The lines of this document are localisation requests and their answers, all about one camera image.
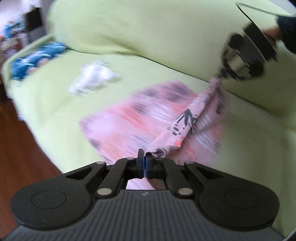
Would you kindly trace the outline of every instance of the green sofa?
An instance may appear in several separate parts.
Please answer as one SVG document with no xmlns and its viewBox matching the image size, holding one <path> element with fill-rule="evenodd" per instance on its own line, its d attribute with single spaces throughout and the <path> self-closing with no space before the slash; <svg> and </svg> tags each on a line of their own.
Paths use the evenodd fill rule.
<svg viewBox="0 0 296 241">
<path fill-rule="evenodd" d="M 244 3 L 287 14 L 268 0 Z M 260 28 L 275 18 L 252 9 Z M 133 91 L 180 80 L 199 92 L 217 73 L 221 49 L 247 18 L 234 0 L 56 0 L 47 21 L 48 35 L 3 65 L 6 91 L 14 99 L 37 143 L 62 171 L 101 160 L 83 136 L 78 121 L 126 98 Z M 10 79 L 10 64 L 49 41 L 68 50 L 24 81 Z M 102 60 L 122 79 L 84 96 L 68 92 L 83 64 Z M 296 227 L 296 57 L 282 43 L 278 63 L 249 82 L 224 82 L 230 112 L 215 168 L 270 187 L 281 208 L 275 227 L 288 234 Z"/>
</svg>

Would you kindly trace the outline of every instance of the wooden floor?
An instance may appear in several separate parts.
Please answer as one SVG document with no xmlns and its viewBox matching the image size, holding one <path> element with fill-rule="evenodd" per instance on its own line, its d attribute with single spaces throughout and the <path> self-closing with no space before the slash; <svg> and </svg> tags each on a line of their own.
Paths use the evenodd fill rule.
<svg viewBox="0 0 296 241">
<path fill-rule="evenodd" d="M 23 186 L 59 175 L 59 170 L 38 147 L 24 122 L 18 121 L 11 100 L 0 111 L 0 238 L 16 224 L 9 202 Z"/>
</svg>

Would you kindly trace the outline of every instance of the sofa seat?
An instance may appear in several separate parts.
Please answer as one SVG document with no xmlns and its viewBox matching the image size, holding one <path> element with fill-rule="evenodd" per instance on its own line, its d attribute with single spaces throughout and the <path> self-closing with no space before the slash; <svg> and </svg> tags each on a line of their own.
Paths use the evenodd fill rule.
<svg viewBox="0 0 296 241">
<path fill-rule="evenodd" d="M 69 93 L 82 65 L 95 60 L 108 63 L 121 79 L 83 96 Z M 42 150 L 62 172 L 68 172 L 101 160 L 80 130 L 78 121 L 82 117 L 118 103 L 138 89 L 167 80 L 179 80 L 195 92 L 208 85 L 143 57 L 68 50 L 23 82 L 11 80 L 10 93 Z M 233 94 L 229 94 L 229 105 L 214 168 L 264 184 L 281 199 L 285 133 L 281 123 Z"/>
</svg>

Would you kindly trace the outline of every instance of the blue cloth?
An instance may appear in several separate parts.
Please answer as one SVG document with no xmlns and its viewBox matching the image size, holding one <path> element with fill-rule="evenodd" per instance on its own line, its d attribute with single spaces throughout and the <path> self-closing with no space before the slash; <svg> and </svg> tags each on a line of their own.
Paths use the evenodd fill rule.
<svg viewBox="0 0 296 241">
<path fill-rule="evenodd" d="M 296 54 L 296 17 L 278 17 L 277 23 L 286 48 Z"/>
<path fill-rule="evenodd" d="M 14 80 L 23 80 L 28 75 L 31 67 L 37 67 L 41 59 L 51 59 L 66 50 L 63 43 L 55 42 L 43 45 L 39 50 L 22 58 L 16 58 L 11 63 L 11 78 Z"/>
</svg>

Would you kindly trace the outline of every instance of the pink cloth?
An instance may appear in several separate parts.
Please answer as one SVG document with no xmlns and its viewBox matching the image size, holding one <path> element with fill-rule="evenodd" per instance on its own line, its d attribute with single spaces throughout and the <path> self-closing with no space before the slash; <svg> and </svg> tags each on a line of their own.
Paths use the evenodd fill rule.
<svg viewBox="0 0 296 241">
<path fill-rule="evenodd" d="M 85 117 L 80 125 L 108 165 L 135 157 L 142 148 L 177 164 L 211 166 L 224 129 L 225 96 L 216 78 L 198 95 L 179 81 L 165 82 Z M 146 179 L 130 180 L 128 188 L 153 189 Z"/>
</svg>

